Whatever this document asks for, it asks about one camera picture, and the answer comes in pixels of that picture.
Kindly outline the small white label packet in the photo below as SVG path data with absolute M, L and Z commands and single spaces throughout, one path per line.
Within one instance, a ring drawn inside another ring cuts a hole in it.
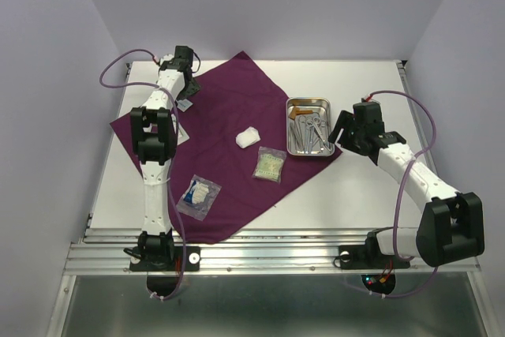
M 188 99 L 181 99 L 177 101 L 177 107 L 182 112 L 186 112 L 192 105 L 193 103 Z

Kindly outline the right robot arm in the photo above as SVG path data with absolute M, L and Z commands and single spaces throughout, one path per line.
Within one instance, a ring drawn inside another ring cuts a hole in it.
M 481 199 L 445 183 L 415 158 L 404 137 L 386 131 L 378 103 L 341 111 L 328 140 L 370 158 L 421 211 L 418 227 L 375 229 L 361 244 L 340 246 L 341 268 L 381 268 L 389 260 L 407 268 L 410 258 L 436 268 L 484 252 Z

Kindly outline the steel tweezers pair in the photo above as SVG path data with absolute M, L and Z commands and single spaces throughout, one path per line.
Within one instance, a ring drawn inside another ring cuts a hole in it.
M 289 126 L 289 134 L 290 134 L 290 150 L 293 154 L 295 154 L 297 152 L 297 138 L 293 124 L 290 124 Z

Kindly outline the steel hemostat forceps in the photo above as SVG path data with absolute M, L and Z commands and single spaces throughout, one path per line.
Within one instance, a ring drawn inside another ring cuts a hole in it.
M 295 118 L 295 125 L 301 138 L 303 151 L 305 154 L 309 154 L 309 130 L 307 129 L 306 126 L 306 116 L 298 115 Z

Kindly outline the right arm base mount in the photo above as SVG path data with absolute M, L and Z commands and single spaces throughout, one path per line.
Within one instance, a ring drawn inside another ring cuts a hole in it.
M 393 253 L 383 253 L 380 250 L 379 237 L 392 228 L 382 228 L 367 233 L 361 244 L 340 245 L 339 253 L 332 264 L 342 270 L 372 270 L 381 269 L 379 274 L 363 274 L 361 280 L 365 289 L 371 294 L 384 298 L 391 295 L 396 285 L 395 269 L 410 268 L 409 261 L 397 258 Z

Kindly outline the steel instrument tray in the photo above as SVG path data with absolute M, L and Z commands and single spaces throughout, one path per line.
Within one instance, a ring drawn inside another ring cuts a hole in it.
M 292 97 L 286 101 L 286 150 L 292 156 L 326 158 L 335 153 L 328 141 L 331 104 L 320 97 Z

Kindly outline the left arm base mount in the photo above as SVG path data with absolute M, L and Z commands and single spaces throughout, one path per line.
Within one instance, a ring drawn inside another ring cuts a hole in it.
M 137 244 L 124 248 L 129 257 L 129 270 L 146 273 L 146 288 L 150 298 L 167 301 L 175 298 L 186 272 L 200 270 L 201 247 L 174 243 L 172 230 L 159 235 L 143 231 Z

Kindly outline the white sterile pouch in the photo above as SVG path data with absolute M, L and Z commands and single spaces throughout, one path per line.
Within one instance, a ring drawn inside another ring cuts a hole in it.
M 189 140 L 189 135 L 187 134 L 185 129 L 182 126 L 180 126 L 178 129 L 178 144 L 183 144 L 187 140 Z

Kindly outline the small steel scissors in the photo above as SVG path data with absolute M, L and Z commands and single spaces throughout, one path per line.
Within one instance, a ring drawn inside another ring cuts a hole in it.
M 310 148 L 310 151 L 312 151 L 314 147 L 315 138 L 317 138 L 319 141 L 320 152 L 324 150 L 330 151 L 331 146 L 327 142 L 326 136 L 323 134 L 323 127 L 326 126 L 326 122 L 323 121 L 319 116 L 310 116 L 306 121 L 306 125 L 309 131 L 308 147 Z

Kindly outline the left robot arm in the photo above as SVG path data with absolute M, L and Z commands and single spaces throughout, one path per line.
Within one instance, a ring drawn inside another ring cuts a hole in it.
M 186 98 L 195 84 L 193 58 L 194 51 L 187 46 L 177 46 L 174 54 L 164 56 L 159 62 L 155 89 L 129 114 L 133 153 L 144 181 L 144 224 L 138 249 L 159 269 L 175 262 L 167 210 L 169 169 L 178 145 L 178 124 L 173 121 L 172 110 L 174 101 Z

